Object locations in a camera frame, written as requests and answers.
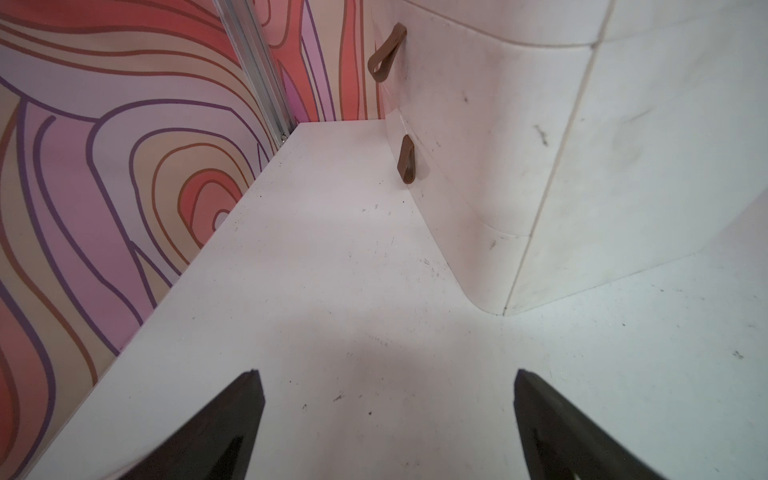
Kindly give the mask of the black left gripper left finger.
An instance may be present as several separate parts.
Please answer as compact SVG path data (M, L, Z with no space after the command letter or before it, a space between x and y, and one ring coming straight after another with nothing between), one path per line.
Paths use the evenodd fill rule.
M124 479L243 479L265 396L260 373L240 374Z

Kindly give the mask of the brown upper drawer pull tab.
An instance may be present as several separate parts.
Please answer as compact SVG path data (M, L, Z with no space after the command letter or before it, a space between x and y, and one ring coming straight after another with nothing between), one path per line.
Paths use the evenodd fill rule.
M407 28L402 23L396 23L387 39L368 59L367 69L376 83L383 83L389 77L406 36Z

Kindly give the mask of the brown lower drawer pull tab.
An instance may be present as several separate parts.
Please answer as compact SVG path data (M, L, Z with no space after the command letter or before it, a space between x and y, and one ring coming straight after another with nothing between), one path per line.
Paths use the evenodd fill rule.
M404 135L397 162L397 171L404 184L410 185L416 177L415 146L409 135Z

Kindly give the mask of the brown drawer pull tab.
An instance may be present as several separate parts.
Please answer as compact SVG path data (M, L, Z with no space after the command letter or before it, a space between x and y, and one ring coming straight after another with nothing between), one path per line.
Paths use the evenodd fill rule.
M407 28L402 23L396 23L387 39L368 59L367 69L376 83L383 83L389 77L406 36Z
M397 171L404 184L410 185L416 177L415 146L409 135L404 135L397 162Z

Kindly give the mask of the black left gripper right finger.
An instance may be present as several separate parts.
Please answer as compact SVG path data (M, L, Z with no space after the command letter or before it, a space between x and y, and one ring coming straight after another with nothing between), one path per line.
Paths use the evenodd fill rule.
M534 372L517 372L514 409L532 479L662 478Z

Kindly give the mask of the white drawer cabinet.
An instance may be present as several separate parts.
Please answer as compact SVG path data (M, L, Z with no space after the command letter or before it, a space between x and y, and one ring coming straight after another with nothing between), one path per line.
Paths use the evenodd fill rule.
M410 192L511 315L703 248L767 187L763 1L372 1Z

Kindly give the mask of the aluminium frame post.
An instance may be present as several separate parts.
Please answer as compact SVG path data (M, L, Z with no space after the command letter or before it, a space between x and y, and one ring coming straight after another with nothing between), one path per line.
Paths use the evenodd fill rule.
M279 149L295 130L297 123L253 2L216 0L215 6L263 114L266 129L276 149Z

